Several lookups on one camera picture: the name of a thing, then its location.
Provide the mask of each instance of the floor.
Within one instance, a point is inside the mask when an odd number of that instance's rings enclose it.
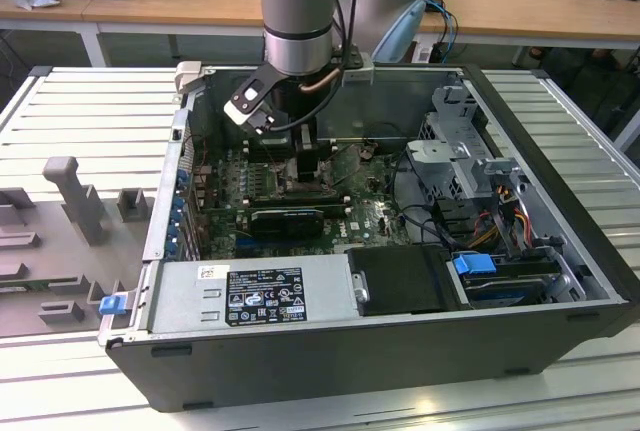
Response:
[[[0,109],[11,98],[35,65],[89,66],[80,37],[75,33],[41,31],[5,31],[2,36],[20,56],[19,60],[5,43],[0,43]],[[113,66],[172,66],[169,40],[164,35],[107,34],[107,46]],[[180,60],[197,59],[210,64],[248,64],[260,61],[261,38],[229,36],[179,36]],[[512,46],[485,46],[457,44],[449,63],[475,63],[485,69],[513,69]],[[619,52],[616,57],[626,63],[630,53]],[[618,127],[607,129],[611,109],[637,85],[635,79],[618,80],[592,66],[581,66],[584,52],[580,50],[554,50],[546,58],[544,69],[550,72],[572,99],[615,136],[627,117],[615,121]],[[527,57],[524,66],[535,68],[539,62]],[[640,103],[632,109],[640,108]],[[634,160],[640,160],[640,143],[629,151]]]

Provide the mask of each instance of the blue drive latch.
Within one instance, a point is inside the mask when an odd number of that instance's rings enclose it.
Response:
[[[488,254],[461,254],[453,260],[458,274],[495,273],[496,265]]]

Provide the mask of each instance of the red wire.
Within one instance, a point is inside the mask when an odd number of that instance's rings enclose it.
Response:
[[[478,235],[478,231],[480,231],[478,229],[478,225],[480,224],[480,220],[482,218],[484,218],[485,216],[489,216],[491,213],[485,211],[484,213],[482,213],[480,216],[478,216],[478,219],[476,219],[476,224],[473,226],[474,230],[473,230],[473,235],[477,236]]]

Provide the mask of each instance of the robotic arm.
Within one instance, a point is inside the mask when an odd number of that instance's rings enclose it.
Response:
[[[231,97],[225,113],[246,130],[291,131],[310,122],[340,86],[353,42],[379,61],[398,61],[424,12],[422,0],[262,0],[267,63]],[[334,57],[334,15],[341,58]],[[271,95],[290,122],[274,126],[264,100]],[[313,140],[313,129],[307,130]]]

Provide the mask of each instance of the yellow wire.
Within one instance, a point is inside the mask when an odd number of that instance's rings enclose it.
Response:
[[[478,239],[476,239],[474,242],[469,244],[468,247],[469,248],[474,248],[474,247],[484,243],[485,241],[491,239],[497,232],[498,232],[498,228],[496,226],[494,226],[489,231],[487,231],[485,234],[483,234]]]
[[[518,213],[515,213],[515,215],[516,215],[516,218],[522,221],[522,239],[524,243],[528,245],[529,243],[527,243],[526,236],[527,236],[527,228],[529,226],[529,219]]]

